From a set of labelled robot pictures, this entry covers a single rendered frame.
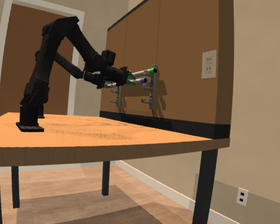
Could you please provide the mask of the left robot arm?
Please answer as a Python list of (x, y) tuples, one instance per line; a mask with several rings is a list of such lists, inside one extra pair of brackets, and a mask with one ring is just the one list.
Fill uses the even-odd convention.
[[(59, 65), (61, 65), (61, 67), (66, 69), (76, 79), (80, 79), (81, 77), (83, 78), (83, 76), (84, 76), (85, 81), (92, 82), (94, 80), (92, 84), (95, 84), (98, 86), (100, 86), (101, 83), (106, 82), (106, 80), (103, 79), (104, 78), (103, 75), (100, 75), (100, 74), (97, 75), (97, 73), (95, 73), (95, 78), (94, 78), (94, 74), (92, 74), (92, 73), (94, 73), (94, 71), (90, 71), (86, 66), (84, 66), (84, 70), (81, 71), (78, 67), (76, 67), (74, 64), (72, 64), (67, 59), (65, 59), (58, 52), (56, 53), (54, 61), (57, 62)], [(47, 103), (47, 102), (48, 102), (48, 98), (44, 103)], [(38, 116), (44, 116), (44, 114), (43, 114), (43, 108), (44, 108), (43, 104), (44, 103), (42, 103), (40, 106), (37, 106), (39, 108)]]

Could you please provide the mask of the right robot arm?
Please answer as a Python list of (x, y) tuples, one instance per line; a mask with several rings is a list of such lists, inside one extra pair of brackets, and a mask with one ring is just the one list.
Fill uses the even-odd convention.
[(114, 73), (114, 60), (116, 54), (103, 50), (99, 55), (89, 44), (78, 25), (78, 17), (59, 18), (48, 23), (42, 28), (42, 45), (37, 57), (32, 76), (26, 83), (24, 98), (20, 102), (20, 122), (16, 126), (21, 132), (44, 132), (38, 124), (40, 106), (47, 100), (49, 90), (49, 77), (52, 70), (56, 52), (64, 37), (74, 45), (82, 56), (85, 66), (94, 72), (100, 72), (104, 80), (119, 82), (111, 79)]

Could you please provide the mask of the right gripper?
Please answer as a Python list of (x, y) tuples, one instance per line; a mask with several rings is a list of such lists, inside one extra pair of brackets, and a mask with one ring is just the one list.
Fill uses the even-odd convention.
[[(127, 71), (127, 68), (128, 67), (126, 67), (126, 66), (120, 68), (120, 70), (114, 68), (114, 73), (113, 73), (112, 77), (110, 77), (110, 78), (119, 81), (119, 82), (116, 83), (116, 86), (119, 87), (119, 85), (123, 86), (123, 85), (126, 85), (126, 84), (136, 85), (135, 83), (127, 80), (128, 78), (134, 79), (134, 80), (136, 79), (132, 75), (131, 71)], [(128, 75), (130, 75), (130, 76), (128, 76)]]

